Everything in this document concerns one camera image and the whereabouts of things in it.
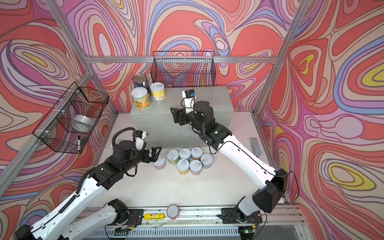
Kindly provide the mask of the yellow green can plastic lid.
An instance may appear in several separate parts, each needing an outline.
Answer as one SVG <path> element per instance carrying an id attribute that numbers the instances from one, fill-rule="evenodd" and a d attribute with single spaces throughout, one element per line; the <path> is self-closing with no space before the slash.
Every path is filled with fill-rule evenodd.
<path id="1" fill-rule="evenodd" d="M 134 103 L 139 110 L 146 110 L 150 107 L 148 91 L 144 87 L 134 88 L 131 92 Z"/>

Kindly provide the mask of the pink can fruit print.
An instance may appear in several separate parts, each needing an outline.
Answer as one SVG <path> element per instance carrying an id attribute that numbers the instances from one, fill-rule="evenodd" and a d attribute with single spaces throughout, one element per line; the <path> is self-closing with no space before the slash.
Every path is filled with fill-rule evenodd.
<path id="1" fill-rule="evenodd" d="M 200 175 L 201 172 L 202 172 L 202 169 L 203 169 L 203 167 L 202 167 L 202 162 L 201 161 L 199 161 L 199 160 L 192 160 L 190 162 L 190 172 L 191 172 L 192 175 L 194 175 L 194 176 Z"/>

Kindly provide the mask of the orange pink can pull tab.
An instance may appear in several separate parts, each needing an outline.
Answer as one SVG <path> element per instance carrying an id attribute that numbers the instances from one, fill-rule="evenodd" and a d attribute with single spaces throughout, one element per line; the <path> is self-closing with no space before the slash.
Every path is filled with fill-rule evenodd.
<path id="1" fill-rule="evenodd" d="M 194 147 L 191 149 L 191 158 L 192 160 L 201 160 L 203 155 L 203 150 L 200 147 Z"/>

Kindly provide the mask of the teal can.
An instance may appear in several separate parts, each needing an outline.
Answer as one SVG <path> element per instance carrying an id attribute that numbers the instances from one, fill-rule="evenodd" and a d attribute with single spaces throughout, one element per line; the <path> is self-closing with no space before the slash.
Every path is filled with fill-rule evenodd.
<path id="1" fill-rule="evenodd" d="M 200 159 L 203 169 L 209 169 L 213 164 L 213 157 L 210 154 L 203 154 Z"/>

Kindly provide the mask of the dark blue tin can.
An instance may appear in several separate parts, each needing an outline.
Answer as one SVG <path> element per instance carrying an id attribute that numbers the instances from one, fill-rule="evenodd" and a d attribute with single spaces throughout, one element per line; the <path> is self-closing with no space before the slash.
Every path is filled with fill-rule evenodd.
<path id="1" fill-rule="evenodd" d="M 149 85 L 149 78 L 146 75 L 135 75 L 132 78 L 134 88 L 143 87 L 147 90 L 148 95 L 151 96 L 151 90 Z"/>

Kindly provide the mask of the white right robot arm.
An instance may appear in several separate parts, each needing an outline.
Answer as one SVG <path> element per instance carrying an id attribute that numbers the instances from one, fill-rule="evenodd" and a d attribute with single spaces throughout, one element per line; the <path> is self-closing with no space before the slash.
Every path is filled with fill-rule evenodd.
<path id="1" fill-rule="evenodd" d="M 190 125 L 204 143 L 231 159 L 257 186 L 253 194 L 243 197 L 233 208 L 237 221 L 245 223 L 258 211 L 271 213 L 274 210 L 286 192 L 289 173 L 268 166 L 244 147 L 227 127 L 216 122 L 209 102 L 171 108 L 171 113 L 176 124 Z"/>

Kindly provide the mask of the pink can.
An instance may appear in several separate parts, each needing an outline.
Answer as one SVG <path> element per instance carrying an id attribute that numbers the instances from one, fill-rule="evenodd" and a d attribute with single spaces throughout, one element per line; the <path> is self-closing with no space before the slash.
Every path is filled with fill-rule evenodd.
<path id="1" fill-rule="evenodd" d="M 166 167 L 166 158 L 163 155 L 159 155 L 156 162 L 154 162 L 155 169 L 162 170 Z"/>

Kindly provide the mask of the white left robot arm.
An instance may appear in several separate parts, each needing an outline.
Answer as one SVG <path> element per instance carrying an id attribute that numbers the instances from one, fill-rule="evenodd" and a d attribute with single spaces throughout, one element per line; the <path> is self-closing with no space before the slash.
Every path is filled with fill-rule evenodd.
<path id="1" fill-rule="evenodd" d="M 87 171 L 77 189 L 53 211 L 33 225 L 23 225 L 16 230 L 17 240 L 57 240 L 66 227 L 96 198 L 109 190 L 115 183 L 128 175 L 128 171 L 141 162 L 150 163 L 153 157 L 141 138 L 121 141 L 113 146 L 113 154 L 102 164 Z"/>

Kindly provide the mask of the yellow can pull tab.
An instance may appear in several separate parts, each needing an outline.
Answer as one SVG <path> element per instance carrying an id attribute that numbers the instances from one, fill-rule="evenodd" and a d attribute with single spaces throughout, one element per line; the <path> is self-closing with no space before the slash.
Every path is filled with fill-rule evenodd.
<path id="1" fill-rule="evenodd" d="M 153 83 L 150 86 L 150 90 L 151 90 L 153 99 L 156 101 L 163 100 L 166 97 L 165 86 L 162 83 Z"/>

